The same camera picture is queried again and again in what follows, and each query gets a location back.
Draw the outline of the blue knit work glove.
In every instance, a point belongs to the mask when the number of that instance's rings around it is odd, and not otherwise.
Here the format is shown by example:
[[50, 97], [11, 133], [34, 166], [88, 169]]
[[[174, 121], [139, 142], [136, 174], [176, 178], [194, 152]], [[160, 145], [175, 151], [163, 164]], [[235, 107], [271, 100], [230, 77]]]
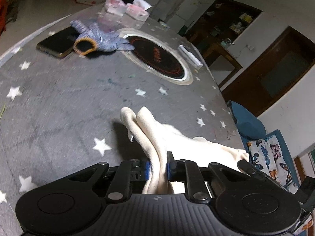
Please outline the blue knit work glove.
[[79, 36], [74, 42], [73, 50], [79, 55], [87, 55], [91, 52], [133, 51], [135, 47], [128, 40], [121, 38], [116, 31], [103, 32], [97, 23], [89, 27], [79, 20], [70, 22]]

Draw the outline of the red plastic stool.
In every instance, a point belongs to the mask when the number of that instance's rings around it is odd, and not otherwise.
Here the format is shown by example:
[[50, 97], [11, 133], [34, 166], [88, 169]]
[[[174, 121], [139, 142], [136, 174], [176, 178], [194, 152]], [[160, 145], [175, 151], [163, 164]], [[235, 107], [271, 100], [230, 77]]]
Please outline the red plastic stool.
[[6, 31], [7, 10], [10, 2], [8, 0], [0, 0], [0, 35]]

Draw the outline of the white remote control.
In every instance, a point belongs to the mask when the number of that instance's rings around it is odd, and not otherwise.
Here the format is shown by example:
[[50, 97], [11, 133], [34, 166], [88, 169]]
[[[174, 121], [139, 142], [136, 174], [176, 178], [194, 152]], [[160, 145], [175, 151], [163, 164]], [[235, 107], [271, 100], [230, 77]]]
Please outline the white remote control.
[[203, 67], [203, 63], [192, 52], [188, 51], [185, 46], [179, 45], [178, 50], [193, 67], [196, 69]]

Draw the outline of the water dispenser with bottle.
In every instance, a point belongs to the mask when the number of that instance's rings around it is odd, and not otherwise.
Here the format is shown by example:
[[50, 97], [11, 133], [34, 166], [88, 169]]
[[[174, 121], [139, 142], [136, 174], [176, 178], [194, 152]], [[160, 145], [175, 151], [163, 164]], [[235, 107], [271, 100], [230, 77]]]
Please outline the water dispenser with bottle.
[[172, 0], [159, 0], [153, 7], [150, 17], [156, 21], [165, 20], [172, 5]]

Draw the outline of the dark shelf cabinet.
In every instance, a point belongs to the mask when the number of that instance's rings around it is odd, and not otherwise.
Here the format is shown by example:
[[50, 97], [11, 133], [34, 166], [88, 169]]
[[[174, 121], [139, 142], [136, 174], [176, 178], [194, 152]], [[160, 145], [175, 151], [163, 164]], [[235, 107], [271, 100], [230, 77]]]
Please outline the dark shelf cabinet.
[[227, 41], [230, 46], [261, 13], [260, 9], [234, 0], [215, 0], [185, 37], [203, 51], [210, 41]]

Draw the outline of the pink tissue box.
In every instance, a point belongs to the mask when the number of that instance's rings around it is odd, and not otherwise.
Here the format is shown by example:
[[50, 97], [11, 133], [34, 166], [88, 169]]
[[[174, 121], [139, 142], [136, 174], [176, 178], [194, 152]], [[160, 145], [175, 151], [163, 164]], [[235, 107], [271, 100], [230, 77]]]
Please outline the pink tissue box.
[[126, 14], [135, 20], [145, 22], [149, 17], [147, 11], [152, 6], [144, 0], [134, 0], [132, 3], [127, 3]]

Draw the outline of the white refrigerator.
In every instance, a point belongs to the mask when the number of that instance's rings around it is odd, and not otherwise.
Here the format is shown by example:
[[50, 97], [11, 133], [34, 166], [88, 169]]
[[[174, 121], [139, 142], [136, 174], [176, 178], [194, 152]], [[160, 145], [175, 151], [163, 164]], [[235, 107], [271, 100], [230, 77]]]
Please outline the white refrigerator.
[[175, 32], [179, 32], [198, 7], [198, 0], [182, 0], [168, 17], [167, 25]]

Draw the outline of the dark wooden side table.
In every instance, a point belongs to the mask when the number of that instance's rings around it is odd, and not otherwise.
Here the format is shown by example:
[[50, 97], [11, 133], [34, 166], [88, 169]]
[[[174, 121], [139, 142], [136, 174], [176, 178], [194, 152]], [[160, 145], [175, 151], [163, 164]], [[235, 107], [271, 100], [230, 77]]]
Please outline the dark wooden side table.
[[236, 73], [244, 68], [228, 50], [216, 41], [196, 41], [195, 45], [207, 63], [219, 88], [222, 88]]

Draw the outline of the glass kettle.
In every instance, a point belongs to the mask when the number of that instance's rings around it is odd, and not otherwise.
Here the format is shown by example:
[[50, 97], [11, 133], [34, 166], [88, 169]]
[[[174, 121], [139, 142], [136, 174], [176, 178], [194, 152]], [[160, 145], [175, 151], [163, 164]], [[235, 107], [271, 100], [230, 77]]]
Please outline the glass kettle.
[[234, 43], [229, 38], [226, 38], [220, 42], [220, 45], [227, 50], [230, 46], [234, 45]]

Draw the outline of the small white pink box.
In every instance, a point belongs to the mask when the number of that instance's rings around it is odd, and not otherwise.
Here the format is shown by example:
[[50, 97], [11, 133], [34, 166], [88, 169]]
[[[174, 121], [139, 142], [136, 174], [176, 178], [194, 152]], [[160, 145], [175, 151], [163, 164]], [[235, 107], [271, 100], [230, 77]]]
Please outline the small white pink box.
[[122, 0], [106, 0], [104, 8], [107, 13], [122, 17], [127, 10], [127, 5]]

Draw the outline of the black smartphone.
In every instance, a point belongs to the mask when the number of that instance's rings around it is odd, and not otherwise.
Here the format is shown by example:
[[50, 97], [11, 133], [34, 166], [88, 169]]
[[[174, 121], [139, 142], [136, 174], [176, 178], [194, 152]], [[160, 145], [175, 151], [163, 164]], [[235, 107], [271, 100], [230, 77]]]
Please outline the black smartphone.
[[73, 51], [73, 45], [79, 35], [73, 27], [68, 27], [37, 43], [36, 49], [63, 59]]

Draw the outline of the cream sweatshirt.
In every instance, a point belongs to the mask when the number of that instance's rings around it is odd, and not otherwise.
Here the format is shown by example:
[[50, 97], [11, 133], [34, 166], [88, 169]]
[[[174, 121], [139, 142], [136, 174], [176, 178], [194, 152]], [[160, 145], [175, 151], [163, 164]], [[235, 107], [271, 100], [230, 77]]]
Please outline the cream sweatshirt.
[[149, 178], [143, 194], [184, 192], [183, 183], [168, 181], [167, 151], [171, 151], [176, 160], [190, 160], [200, 167], [217, 162], [238, 171], [238, 161], [249, 161], [249, 154], [243, 149], [210, 142], [201, 136], [189, 138], [172, 125], [161, 124], [146, 107], [142, 107], [138, 113], [124, 107], [120, 111], [120, 118], [128, 130], [129, 139], [137, 141], [150, 161]]

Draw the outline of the butterfly pattern pillow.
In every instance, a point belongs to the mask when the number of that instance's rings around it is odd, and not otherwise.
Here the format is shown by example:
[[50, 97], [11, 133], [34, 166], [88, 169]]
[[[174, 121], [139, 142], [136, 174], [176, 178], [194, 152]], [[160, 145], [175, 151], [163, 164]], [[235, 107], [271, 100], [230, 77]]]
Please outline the butterfly pattern pillow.
[[289, 192], [295, 193], [298, 190], [275, 135], [248, 141], [247, 148], [250, 161], [258, 170], [270, 176]]

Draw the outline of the dark wooden door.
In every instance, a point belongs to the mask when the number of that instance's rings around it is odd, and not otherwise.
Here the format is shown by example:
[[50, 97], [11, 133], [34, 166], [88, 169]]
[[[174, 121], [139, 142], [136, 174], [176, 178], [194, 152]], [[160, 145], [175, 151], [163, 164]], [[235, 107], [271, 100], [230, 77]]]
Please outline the dark wooden door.
[[314, 65], [314, 41], [292, 27], [283, 33], [223, 91], [259, 116], [285, 95]]

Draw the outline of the round induction cooktop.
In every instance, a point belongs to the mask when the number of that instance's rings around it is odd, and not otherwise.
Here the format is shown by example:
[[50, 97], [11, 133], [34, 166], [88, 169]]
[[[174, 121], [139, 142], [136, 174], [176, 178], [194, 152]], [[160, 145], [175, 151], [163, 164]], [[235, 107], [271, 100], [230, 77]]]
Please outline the round induction cooktop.
[[169, 45], [138, 29], [122, 28], [118, 33], [134, 46], [133, 51], [122, 52], [130, 61], [168, 82], [177, 85], [193, 83], [188, 63]]

